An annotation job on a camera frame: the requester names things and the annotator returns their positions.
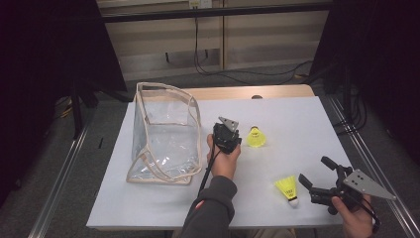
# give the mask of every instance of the shuttlecock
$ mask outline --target shuttlecock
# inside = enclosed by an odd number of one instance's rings
[[[265,134],[258,127],[254,126],[251,128],[250,134],[248,134],[247,143],[251,147],[261,147],[265,144]]]
[[[275,182],[275,186],[284,194],[292,207],[296,207],[299,203],[297,199],[296,182],[294,176],[280,179]]]

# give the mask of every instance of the metal rail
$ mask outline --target metal rail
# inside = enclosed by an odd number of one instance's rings
[[[254,7],[229,7],[229,8],[208,8],[208,9],[187,9],[164,12],[151,13],[129,13],[129,14],[104,14],[102,17],[92,18],[84,16],[75,16],[66,19],[56,19],[56,22],[103,22],[103,23],[120,23],[120,22],[140,22],[151,20],[168,20],[182,18],[203,18],[203,17],[221,17],[221,16],[239,16],[239,15],[255,15],[255,14],[271,14],[271,13],[291,13],[291,12],[313,12],[328,11],[334,7],[350,5],[354,3],[303,3],[303,4],[285,4],[272,6],[254,6]]]
[[[83,145],[84,138],[87,134],[87,129],[92,121],[94,110],[89,110],[86,116],[86,123],[78,137],[77,140],[73,140],[70,150],[68,151],[67,157],[61,167],[61,170],[55,180],[55,183],[52,187],[49,197],[47,198],[46,203],[44,203],[43,209],[38,215],[37,221],[35,222],[31,233],[28,238],[43,238],[47,234],[47,230],[50,226],[51,220],[53,219],[53,214],[56,207],[58,206],[61,194],[64,190],[67,179],[71,173],[71,169],[77,159],[77,155],[80,151],[81,146]]]
[[[340,120],[346,121],[345,115],[343,114],[343,105],[340,103],[337,97],[328,97],[330,100],[331,105],[333,106],[337,116]],[[346,130],[354,131],[356,128],[353,124],[345,124]],[[389,207],[391,208],[392,212],[394,213],[396,219],[400,223],[402,229],[404,230],[407,237],[420,237],[420,229],[419,226],[416,224],[415,219],[412,217],[409,209],[406,207],[404,202],[401,200],[400,196],[394,189],[394,187],[389,182],[388,178],[385,176],[384,172],[380,168],[379,164],[377,163],[376,159],[374,158],[373,154],[368,149],[368,146],[365,144],[365,141],[362,139],[359,132],[355,131],[348,134],[350,139],[352,140],[353,144],[355,145],[356,149],[358,150],[362,160],[364,161],[367,169],[370,172],[371,178],[382,185],[384,188],[389,190],[393,193],[397,199],[387,200]]]

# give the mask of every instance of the triangular metal plate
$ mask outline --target triangular metal plate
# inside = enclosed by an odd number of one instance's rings
[[[230,119],[219,117],[219,120],[229,129],[231,132],[235,132],[238,128],[239,123]]]
[[[361,170],[355,170],[352,172],[347,178],[344,179],[343,183],[361,193],[390,200],[396,200],[396,196],[392,195],[389,191],[380,186],[376,181],[368,177]]]

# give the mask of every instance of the hand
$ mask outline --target hand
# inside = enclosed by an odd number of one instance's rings
[[[364,194],[364,199],[370,202],[370,196]],[[350,211],[338,196],[333,196],[332,202],[340,215],[343,217],[343,230],[348,238],[370,237],[372,235],[371,216],[359,208]],[[369,208],[369,205],[363,201],[363,205]]]
[[[210,151],[207,154],[207,162],[209,162],[211,157],[211,149],[213,148],[212,134],[207,136],[207,145],[210,148]],[[214,161],[211,173],[213,174],[213,177],[224,176],[228,179],[233,179],[236,170],[236,161],[238,156],[241,154],[241,145],[238,145],[230,155],[226,155],[223,152],[219,153],[219,151],[220,149],[216,146],[214,149],[214,156],[218,156]]]

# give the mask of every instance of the clear plastic box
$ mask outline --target clear plastic box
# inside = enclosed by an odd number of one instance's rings
[[[200,111],[174,86],[137,84],[129,182],[190,183],[201,171]]]

